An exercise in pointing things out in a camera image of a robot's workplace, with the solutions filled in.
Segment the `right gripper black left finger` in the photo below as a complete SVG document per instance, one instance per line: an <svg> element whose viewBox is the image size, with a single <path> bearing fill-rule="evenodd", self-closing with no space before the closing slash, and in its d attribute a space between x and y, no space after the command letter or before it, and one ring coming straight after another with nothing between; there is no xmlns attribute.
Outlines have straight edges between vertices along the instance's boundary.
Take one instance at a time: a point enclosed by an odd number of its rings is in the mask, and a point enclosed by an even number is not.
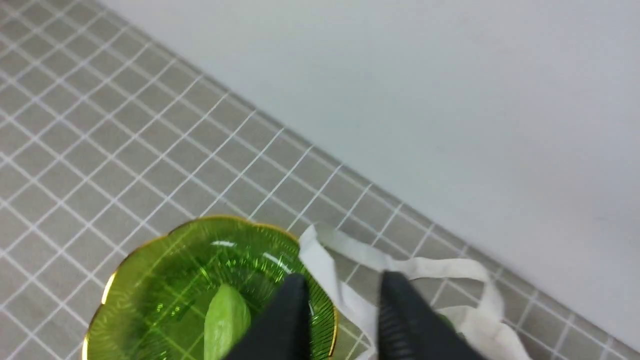
<svg viewBox="0 0 640 360"><path fill-rule="evenodd" d="M310 360L311 307L306 278L286 276L227 360Z"/></svg>

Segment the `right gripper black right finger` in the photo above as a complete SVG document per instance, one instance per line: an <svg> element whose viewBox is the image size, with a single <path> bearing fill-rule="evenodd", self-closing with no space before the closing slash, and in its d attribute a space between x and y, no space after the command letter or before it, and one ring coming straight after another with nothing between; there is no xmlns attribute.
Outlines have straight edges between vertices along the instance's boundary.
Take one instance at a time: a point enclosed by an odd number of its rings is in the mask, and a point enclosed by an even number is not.
<svg viewBox="0 0 640 360"><path fill-rule="evenodd" d="M482 360L483 356L437 314L408 278L382 274L379 296L380 360Z"/></svg>

